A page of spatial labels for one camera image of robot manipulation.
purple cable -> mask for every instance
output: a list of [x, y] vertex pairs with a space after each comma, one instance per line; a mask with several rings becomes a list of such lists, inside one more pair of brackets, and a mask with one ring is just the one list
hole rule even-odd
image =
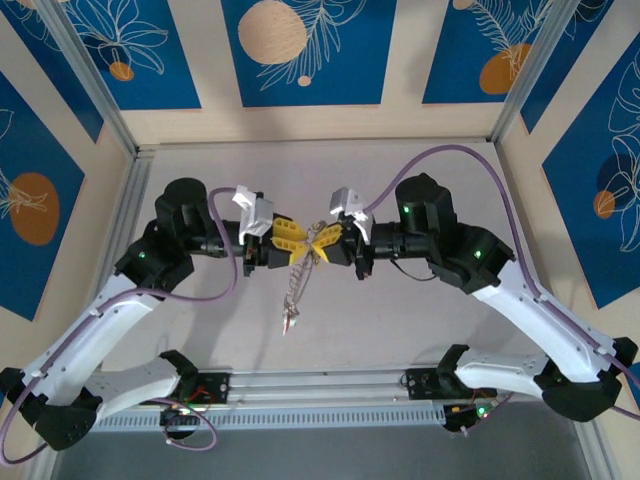
[[[504, 208], [507, 213], [507, 219], [509, 220], [509, 228], [511, 229], [511, 235], [513, 236], [513, 241], [516, 246], [517, 260], [518, 260], [518, 263], [520, 264], [520, 268], [522, 269], [522, 273], [524, 275], [525, 281], [527, 283], [527, 286], [531, 289], [531, 292], [533, 292], [533, 294], [537, 298], [540, 298], [542, 293], [536, 286], [535, 281], [533, 280], [533, 276], [529, 271], [529, 267], [527, 266], [527, 262], [524, 257], [524, 251], [522, 248], [522, 241], [520, 240], [520, 235], [518, 234], [518, 227], [516, 225], [516, 219], [513, 213], [513, 208], [511, 207], [511, 202], [509, 201], [509, 195], [507, 194], [507, 190], [504, 184], [502, 183], [502, 180], [498, 176], [497, 172], [489, 163], [489, 161], [485, 157], [480, 155], [478, 152], [476, 152], [475, 150], [469, 147], [465, 147], [464, 145], [456, 145], [456, 144], [438, 145], [437, 147], [432, 147], [418, 154], [415, 158], [410, 160], [409, 163], [407, 163], [402, 168], [402, 170], [400, 170], [400, 172], [391, 181], [389, 186], [384, 189], [384, 191], [380, 194], [380, 196], [376, 198], [370, 205], [368, 205], [366, 208], [363, 209], [364, 213], [371, 213], [376, 207], [378, 207], [378, 205], [380, 205], [391, 194], [391, 192], [393, 192], [396, 186], [402, 181], [404, 176], [416, 164], [418, 164], [425, 158], [433, 155], [434, 153], [446, 152], [446, 151], [452, 151], [452, 150], [464, 152], [468, 155], [471, 155], [476, 160], [478, 160], [482, 164], [482, 166], [489, 172], [489, 175], [491, 175], [493, 182], [496, 184], [496, 187], [498, 187], [498, 190], [500, 192], [500, 197], [502, 198], [502, 203], [504, 204]], [[567, 325], [571, 330], [573, 330], [580, 338], [582, 338], [595, 351], [598, 351], [600, 348], [602, 348], [602, 345], [600, 345], [598, 341], [592, 338], [591, 335], [589, 335], [580, 327], [580, 325], [578, 325], [575, 321], [573, 321], [571, 317], [565, 314], [562, 310], [560, 310], [554, 304], [552, 304], [547, 300], [541, 300], [540, 305], [544, 306], [552, 314], [560, 318], [565, 323], [565, 325]], [[631, 372], [625, 365], [623, 365], [622, 362], [620, 362], [617, 358], [615, 358], [610, 353], [602, 354], [602, 357], [605, 360], [607, 360], [609, 363], [614, 365], [622, 373], [624, 373], [626, 377], [629, 380], [631, 380], [637, 388], [640, 389], [640, 379], [633, 372]], [[627, 412], [626, 410], [623, 410], [619, 407], [616, 407], [614, 410], [619, 413], [625, 412], [624, 413], [625, 415], [631, 418], [636, 418], [635, 414], [631, 412]]]
[[[116, 306], [119, 306], [119, 305], [125, 303], [126, 301], [128, 301], [132, 297], [135, 297], [137, 295], [145, 295], [145, 294], [147, 294], [147, 295], [153, 295], [153, 296], [161, 297], [161, 298], [165, 298], [165, 299], [178, 300], [178, 301], [182, 301], [182, 302], [207, 303], [207, 302], [214, 302], [216, 300], [221, 300], [222, 298], [227, 297], [228, 295], [230, 295], [233, 292], [233, 290], [235, 289], [236, 284], [238, 283], [238, 266], [236, 265], [235, 256], [233, 254], [233, 247], [232, 247], [231, 239], [229, 238], [229, 234], [227, 232], [227, 229], [225, 228], [224, 223], [222, 222], [222, 219], [220, 218], [220, 214], [218, 213], [218, 210], [216, 209], [215, 197], [220, 193], [233, 193], [233, 192], [235, 192], [235, 188], [231, 188], [231, 187], [216, 188], [216, 189], [212, 190], [209, 193], [209, 197], [208, 197], [209, 213], [211, 214], [211, 217], [213, 218], [213, 221], [215, 222], [216, 227], [218, 228], [218, 232], [220, 233], [220, 236], [222, 237], [222, 243], [224, 245], [224, 249], [227, 252], [227, 256], [231, 260], [231, 265], [232, 265], [233, 276], [231, 278], [231, 282], [229, 283], [229, 286], [222, 293], [220, 293], [218, 295], [214, 295], [213, 297], [208, 297], [208, 298], [193, 298], [193, 297], [186, 297], [186, 296], [183, 296], [183, 295], [175, 295], [175, 294], [172, 294], [172, 293], [163, 292], [163, 291], [160, 291], [160, 290], [154, 290], [154, 289], [151, 289], [151, 288], [134, 288], [134, 289], [122, 292], [122, 293], [110, 298], [109, 300], [107, 300], [106, 302], [104, 302], [102, 305], [100, 305], [97, 308], [97, 311], [98, 311], [98, 313], [100, 315], [98, 315], [98, 316], [88, 315], [87, 317], [85, 317], [84, 320], [82, 320], [82, 322], [80, 322], [80, 324], [69, 334], [69, 336], [67, 338], [64, 339], [64, 341], [60, 344], [60, 346], [51, 354], [51, 356], [47, 359], [47, 361], [42, 364], [42, 367], [40, 368], [40, 372], [42, 373], [42, 375], [44, 375], [51, 368], [51, 366], [60, 357], [60, 355], [62, 355], [62, 353], [64, 353], [64, 351], [67, 349], [67, 347], [76, 338], [78, 338], [78, 336], [82, 332], [84, 332], [87, 329], [87, 327], [95, 319], [100, 318], [105, 312], [109, 311], [110, 309], [112, 309], [112, 308], [114, 308]], [[33, 389], [38, 385], [38, 383], [40, 382], [41, 378], [42, 377], [34, 377], [32, 380], [29, 381], [27, 386], [22, 390], [22, 393], [18, 396], [18, 398], [16, 399], [15, 403], [13, 404], [11, 409], [9, 410], [9, 413], [7, 414], [7, 417], [5, 418], [4, 422], [2, 423], [2, 427], [0, 427], [0, 465], [2, 465], [2, 466], [12, 467], [12, 466], [24, 463], [24, 462], [26, 462], [28, 460], [31, 460], [33, 457], [38, 455], [40, 452], [42, 452], [47, 447], [46, 444], [42, 444], [38, 448], [36, 448], [33, 452], [31, 452], [30, 454], [28, 454], [28, 455], [26, 455], [26, 456], [24, 456], [22, 458], [19, 458], [18, 460], [10, 460], [5, 455], [5, 443], [6, 443], [6, 440], [7, 440], [7, 435], [9, 433], [9, 427], [11, 426], [11, 423], [13, 422], [13, 420], [16, 417], [16, 415], [18, 414], [18, 411], [19, 411], [20, 407], [22, 406], [24, 401], [27, 399], [29, 394], [33, 391]], [[208, 425], [210, 425], [208, 420], [205, 419], [205, 422]], [[214, 438], [215, 438], [216, 437], [215, 429], [213, 429], [212, 432], [213, 432]], [[208, 448], [212, 448], [213, 445], [215, 445], [215, 441]], [[176, 445], [176, 446], [180, 446], [181, 448], [187, 448], [187, 449], [191, 448], [191, 447], [187, 447], [186, 445]]]
[[176, 402], [174, 400], [168, 400], [166, 398], [154, 398], [151, 401], [152, 402], [156, 402], [156, 403], [163, 403], [165, 405], [172, 405], [172, 406], [173, 405], [178, 405], [178, 406], [180, 406], [182, 408], [190, 410], [211, 431], [212, 438], [211, 438], [211, 442], [208, 445], [205, 445], [203, 447], [193, 447], [193, 446], [185, 445], [183, 443], [174, 442], [171, 439], [171, 437], [169, 437], [169, 432], [168, 432], [169, 422], [167, 422], [167, 426], [164, 428], [164, 430], [162, 430], [162, 434], [164, 435], [164, 438], [167, 441], [168, 445], [173, 445], [174, 447], [178, 447], [178, 448], [181, 448], [183, 450], [190, 450], [192, 452], [206, 452], [207, 450], [211, 450], [213, 447], [216, 446], [216, 443], [218, 443], [218, 432], [216, 431], [216, 427], [214, 427], [213, 424], [207, 419], [207, 417], [202, 415], [200, 412], [194, 410], [193, 408], [191, 408], [190, 406], [188, 406], [185, 403]]

